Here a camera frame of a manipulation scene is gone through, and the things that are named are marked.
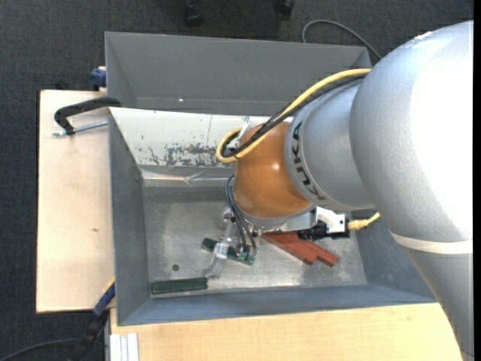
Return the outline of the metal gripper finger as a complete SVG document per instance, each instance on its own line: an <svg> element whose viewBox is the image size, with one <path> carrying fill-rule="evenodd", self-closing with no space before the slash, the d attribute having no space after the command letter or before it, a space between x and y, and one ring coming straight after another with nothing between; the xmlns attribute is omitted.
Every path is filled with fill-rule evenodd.
<svg viewBox="0 0 481 361"><path fill-rule="evenodd" d="M229 240L234 235L234 215L230 208L223 211L222 217L219 221L219 230L221 240Z"/></svg>
<svg viewBox="0 0 481 361"><path fill-rule="evenodd" d="M206 278L215 279L220 277L228 259L228 249L228 245L220 242L216 242L213 245L211 261L205 274Z"/></svg>

